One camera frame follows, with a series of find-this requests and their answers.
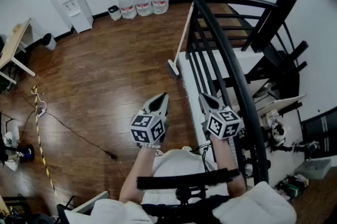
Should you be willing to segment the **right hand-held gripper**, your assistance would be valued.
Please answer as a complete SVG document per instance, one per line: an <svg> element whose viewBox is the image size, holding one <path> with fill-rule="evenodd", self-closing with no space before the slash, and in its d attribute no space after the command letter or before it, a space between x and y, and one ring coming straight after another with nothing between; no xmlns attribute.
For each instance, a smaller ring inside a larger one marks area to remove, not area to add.
<svg viewBox="0 0 337 224"><path fill-rule="evenodd" d="M229 106L224 106L222 100L209 94L200 93L199 103L205 122L202 129L207 140L211 136L219 140L229 139L237 135L242 128L242 119Z"/></svg>

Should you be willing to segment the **white broom with wooden handle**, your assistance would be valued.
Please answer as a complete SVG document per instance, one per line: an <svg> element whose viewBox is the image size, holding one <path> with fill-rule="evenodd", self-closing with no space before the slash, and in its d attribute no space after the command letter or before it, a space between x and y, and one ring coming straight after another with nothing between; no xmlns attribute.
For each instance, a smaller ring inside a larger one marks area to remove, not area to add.
<svg viewBox="0 0 337 224"><path fill-rule="evenodd" d="M178 78L179 74L180 74L180 72L177 68L177 60L179 58L179 53L181 51L181 48L182 48L182 45L183 45L183 42L184 42L184 39L185 39L185 36L186 36L187 29L189 27L189 23L190 23L190 20L191 20L193 10L194 10L194 3L192 2L191 7L189 9L187 19L186 19L186 22L185 22L184 30L183 30L183 33L182 33L182 36L181 36L181 39L180 39L180 43L179 43L179 46L177 48L177 52L175 54L175 58L174 58L173 61L172 60L167 61L168 68L171 71L171 74L173 75L174 78Z"/></svg>

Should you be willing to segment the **person's left forearm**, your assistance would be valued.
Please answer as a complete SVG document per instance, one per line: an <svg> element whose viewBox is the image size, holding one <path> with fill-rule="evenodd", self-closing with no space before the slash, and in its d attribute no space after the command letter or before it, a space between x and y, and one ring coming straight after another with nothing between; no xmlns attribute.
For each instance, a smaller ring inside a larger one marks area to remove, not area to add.
<svg viewBox="0 0 337 224"><path fill-rule="evenodd" d="M121 188L119 201L127 203L129 201L141 204L144 191L137 188L138 177L150 177L153 175L153 163L158 154L162 154L160 149L142 147L137 155L131 171L125 179Z"/></svg>

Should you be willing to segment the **person's right forearm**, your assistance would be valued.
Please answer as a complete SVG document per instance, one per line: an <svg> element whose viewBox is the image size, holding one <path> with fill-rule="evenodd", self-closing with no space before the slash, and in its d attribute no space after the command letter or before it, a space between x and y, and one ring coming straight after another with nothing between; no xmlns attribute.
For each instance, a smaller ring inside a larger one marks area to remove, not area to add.
<svg viewBox="0 0 337 224"><path fill-rule="evenodd" d="M210 135L210 141L213 146L215 159L218 169L235 170L238 168L231 148L227 140L219 140L216 136ZM246 185L241 173L227 183L227 191L231 198L239 197L246 193Z"/></svg>

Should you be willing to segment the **black metal stair railing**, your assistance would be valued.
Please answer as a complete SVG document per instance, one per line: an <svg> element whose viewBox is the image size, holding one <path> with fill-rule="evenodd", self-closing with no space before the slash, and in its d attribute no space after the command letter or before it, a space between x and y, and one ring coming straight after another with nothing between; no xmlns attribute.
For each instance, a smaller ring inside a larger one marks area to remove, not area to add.
<svg viewBox="0 0 337 224"><path fill-rule="evenodd" d="M263 134L259 122L259 117L250 96L249 86L246 78L239 64L239 61L233 51L233 48L216 20L207 3L230 3L240 4L254 7L265 8L271 11L277 8L277 5L264 0L193 0L197 13L205 20L215 44L224 61L225 67L228 71L229 77L233 84L234 92L236 94L241 116L245 126L245 137L248 138L248 148L252 158L253 178L254 183L265 181L269 182L269 173L267 168L266 151L263 142Z"/></svg>

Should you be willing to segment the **person's white shirt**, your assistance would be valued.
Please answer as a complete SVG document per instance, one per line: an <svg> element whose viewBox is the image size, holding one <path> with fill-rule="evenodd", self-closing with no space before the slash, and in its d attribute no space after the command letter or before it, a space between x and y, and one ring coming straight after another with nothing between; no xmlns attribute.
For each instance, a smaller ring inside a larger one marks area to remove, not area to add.
<svg viewBox="0 0 337 224"><path fill-rule="evenodd" d="M204 171L202 158L186 150L170 150L155 157L156 177L184 176ZM159 217L148 214L146 205L177 205L174 193L146 192L141 204L123 203L112 199L95 201L90 215L66 211L69 224L159 224ZM191 224L295 224L294 208L266 182L260 182L237 198L223 202L211 210L209 217L201 217L202 209L194 209L188 216Z"/></svg>

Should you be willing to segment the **small white appliance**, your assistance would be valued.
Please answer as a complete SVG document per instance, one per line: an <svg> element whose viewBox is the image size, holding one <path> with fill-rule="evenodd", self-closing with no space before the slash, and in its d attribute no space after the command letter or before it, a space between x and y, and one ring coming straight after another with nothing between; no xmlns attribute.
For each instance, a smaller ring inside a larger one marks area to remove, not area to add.
<svg viewBox="0 0 337 224"><path fill-rule="evenodd" d="M108 8L108 13L112 20L117 21L122 17L121 10L117 5L113 5Z"/></svg>

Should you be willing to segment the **black cabinet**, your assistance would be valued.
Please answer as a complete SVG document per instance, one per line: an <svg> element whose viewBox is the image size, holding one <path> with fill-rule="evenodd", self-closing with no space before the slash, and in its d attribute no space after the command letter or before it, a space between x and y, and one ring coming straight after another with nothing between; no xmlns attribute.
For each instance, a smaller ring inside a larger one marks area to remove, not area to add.
<svg viewBox="0 0 337 224"><path fill-rule="evenodd" d="M310 158L318 159L337 155L337 107L301 122L303 140L317 141L317 148Z"/></svg>

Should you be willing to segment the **green box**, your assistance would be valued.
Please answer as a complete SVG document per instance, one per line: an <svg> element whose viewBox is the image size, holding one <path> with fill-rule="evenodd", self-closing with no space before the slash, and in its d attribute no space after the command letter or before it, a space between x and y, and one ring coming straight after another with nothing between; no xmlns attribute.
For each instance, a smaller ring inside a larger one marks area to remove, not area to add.
<svg viewBox="0 0 337 224"><path fill-rule="evenodd" d="M297 197L298 194L300 193L299 187L294 186L292 184L286 184L285 191L286 191L286 194L291 198Z"/></svg>

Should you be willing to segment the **white and black chair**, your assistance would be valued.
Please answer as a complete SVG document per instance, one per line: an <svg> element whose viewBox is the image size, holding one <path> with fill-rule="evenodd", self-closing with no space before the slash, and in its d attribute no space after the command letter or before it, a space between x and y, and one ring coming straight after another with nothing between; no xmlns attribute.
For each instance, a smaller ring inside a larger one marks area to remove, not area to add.
<svg viewBox="0 0 337 224"><path fill-rule="evenodd" d="M93 209L96 201L102 200L102 199L107 199L109 196L110 196L109 191L103 191L102 193L100 193L96 197L90 199L89 201L85 202L84 204L82 204L82 205L80 205L76 208L71 205L71 202L75 198L75 196L71 196L71 198L69 199L68 203L65 206L62 205L62 204L58 204L56 206L57 212L58 212L58 217L57 217L56 221L54 222L54 224L70 224L67 217L66 217L65 211L72 211L72 212L75 212L75 213L87 213L87 212L89 212Z"/></svg>

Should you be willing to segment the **white water dispenser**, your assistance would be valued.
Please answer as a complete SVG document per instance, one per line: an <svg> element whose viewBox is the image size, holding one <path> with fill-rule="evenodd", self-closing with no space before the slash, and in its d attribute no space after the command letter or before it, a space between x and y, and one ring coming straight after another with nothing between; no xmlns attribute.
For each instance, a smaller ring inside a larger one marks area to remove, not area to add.
<svg viewBox="0 0 337 224"><path fill-rule="evenodd" d="M92 29L93 16L86 0L58 1L78 33Z"/></svg>

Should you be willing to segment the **yellow and black striped tape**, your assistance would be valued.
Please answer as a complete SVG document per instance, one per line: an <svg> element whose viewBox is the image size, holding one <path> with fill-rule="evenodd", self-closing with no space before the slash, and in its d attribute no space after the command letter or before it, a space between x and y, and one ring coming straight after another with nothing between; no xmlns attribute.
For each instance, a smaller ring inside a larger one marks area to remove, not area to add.
<svg viewBox="0 0 337 224"><path fill-rule="evenodd" d="M39 98L39 95L38 95L38 92L37 92L37 86L36 85L33 86L33 88L32 88L32 94L35 97L35 100L34 100L34 103L35 103L35 123L36 123L36 133L37 133L37 138L38 138L39 152L40 152L40 155L42 157L43 165L44 165L47 177L49 179L50 185L51 185L51 187L53 189L55 200L58 201L57 191L55 189L55 186L53 184L53 181L52 181L49 169L47 167L46 159L44 157L44 152L43 152L43 148L42 148L42 144L41 144L41 136L40 136L39 124L38 124L38 119L39 119L39 106L38 106L38 102L40 102L40 98Z"/></svg>

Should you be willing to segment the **black round base stand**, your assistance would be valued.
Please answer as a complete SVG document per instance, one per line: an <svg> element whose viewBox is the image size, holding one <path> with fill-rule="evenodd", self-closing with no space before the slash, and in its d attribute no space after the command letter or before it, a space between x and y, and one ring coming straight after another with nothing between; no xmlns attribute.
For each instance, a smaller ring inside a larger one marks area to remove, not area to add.
<svg viewBox="0 0 337 224"><path fill-rule="evenodd" d="M0 145L0 162L15 162L17 160L33 161L35 158L34 147L29 144L25 148L12 148Z"/></svg>

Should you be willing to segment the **light wooden desk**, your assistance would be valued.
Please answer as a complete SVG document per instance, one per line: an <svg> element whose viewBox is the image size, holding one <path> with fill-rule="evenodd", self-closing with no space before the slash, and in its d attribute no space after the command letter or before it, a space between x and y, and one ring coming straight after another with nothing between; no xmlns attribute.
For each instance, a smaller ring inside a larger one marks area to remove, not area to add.
<svg viewBox="0 0 337 224"><path fill-rule="evenodd" d="M28 26L30 25L31 19L29 18L24 23L20 24L17 30L13 33L13 35L9 38L9 41L5 43L4 48L1 52L0 56L0 76L7 79L9 82L13 84L17 84L17 82L10 78L8 75L4 74L1 69L6 66L9 62L16 64L19 68L24 70L29 75L35 77L36 74L30 70L27 66L21 63L19 60L15 58L15 52L21 42L21 39L26 32Z"/></svg>

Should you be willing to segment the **black staircase post and treads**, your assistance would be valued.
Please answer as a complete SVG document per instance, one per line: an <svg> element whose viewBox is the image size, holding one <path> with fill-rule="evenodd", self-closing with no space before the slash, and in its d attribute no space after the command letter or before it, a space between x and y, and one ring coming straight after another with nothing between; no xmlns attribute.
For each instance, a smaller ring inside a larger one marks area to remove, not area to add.
<svg viewBox="0 0 337 224"><path fill-rule="evenodd" d="M250 47L263 53L266 64L255 73L269 77L280 99L299 95L300 71L307 66L306 62L298 63L298 57L309 47L307 42L295 47L285 23L296 1L276 0L276 7L266 7L242 47L242 51Z"/></svg>

